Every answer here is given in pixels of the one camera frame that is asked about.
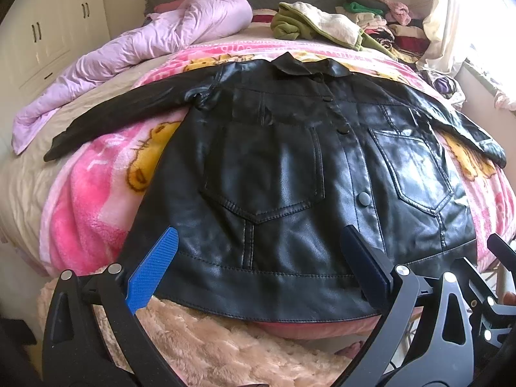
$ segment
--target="beige bed sheet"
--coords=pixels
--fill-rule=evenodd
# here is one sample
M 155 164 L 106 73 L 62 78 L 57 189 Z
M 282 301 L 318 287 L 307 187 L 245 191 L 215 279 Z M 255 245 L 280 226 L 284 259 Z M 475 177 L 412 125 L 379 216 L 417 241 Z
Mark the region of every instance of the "beige bed sheet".
M 45 163 L 52 138 L 64 131 L 71 121 L 93 106 L 131 89 L 145 73 L 161 65 L 169 55 L 145 61 L 118 74 L 94 90 L 62 107 L 36 135 L 20 156 L 10 153 L 0 165 L 3 196 L 0 200 L 1 233 L 32 265 L 39 264 L 39 228 L 46 198 L 57 174 L 68 160 Z

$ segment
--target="black leather jacket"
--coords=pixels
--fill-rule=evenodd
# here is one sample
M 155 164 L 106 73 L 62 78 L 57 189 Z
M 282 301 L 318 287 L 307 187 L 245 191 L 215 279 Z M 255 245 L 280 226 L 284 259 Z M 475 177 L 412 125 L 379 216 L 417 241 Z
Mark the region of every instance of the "black leather jacket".
M 330 59 L 284 54 L 144 85 L 77 118 L 45 160 L 184 104 L 118 259 L 132 272 L 175 227 L 159 297 L 272 322 L 375 314 L 342 257 L 348 224 L 418 274 L 476 262 L 468 200 L 434 129 L 501 167 L 502 148 L 433 98 Z

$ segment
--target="purple comforter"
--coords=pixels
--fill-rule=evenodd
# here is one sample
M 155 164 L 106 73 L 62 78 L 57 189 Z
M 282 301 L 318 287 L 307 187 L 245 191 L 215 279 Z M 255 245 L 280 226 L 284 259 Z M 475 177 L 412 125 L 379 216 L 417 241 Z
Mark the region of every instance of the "purple comforter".
M 150 16 L 153 21 L 148 25 L 81 56 L 16 114 L 12 128 L 16 154 L 27 148 L 61 106 L 141 61 L 237 33 L 251 23 L 252 10 L 247 0 L 185 0 L 177 10 Z

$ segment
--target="dark blue gripper pad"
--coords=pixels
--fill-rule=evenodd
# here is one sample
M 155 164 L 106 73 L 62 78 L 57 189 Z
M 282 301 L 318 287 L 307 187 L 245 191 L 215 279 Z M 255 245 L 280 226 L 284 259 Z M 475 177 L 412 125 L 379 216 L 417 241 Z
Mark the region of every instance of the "dark blue gripper pad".
M 130 276 L 125 302 L 133 314 L 149 303 L 159 281 L 174 259 L 178 245 L 177 230 L 168 227 Z

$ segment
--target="white wardrobe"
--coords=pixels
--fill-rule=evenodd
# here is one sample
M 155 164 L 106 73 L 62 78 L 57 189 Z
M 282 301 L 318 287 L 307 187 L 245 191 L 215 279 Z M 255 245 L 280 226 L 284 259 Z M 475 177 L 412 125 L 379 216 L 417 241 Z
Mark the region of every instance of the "white wardrobe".
M 11 120 L 20 107 L 72 61 L 107 41 L 103 0 L 15 0 L 0 24 L 3 143 L 10 144 Z

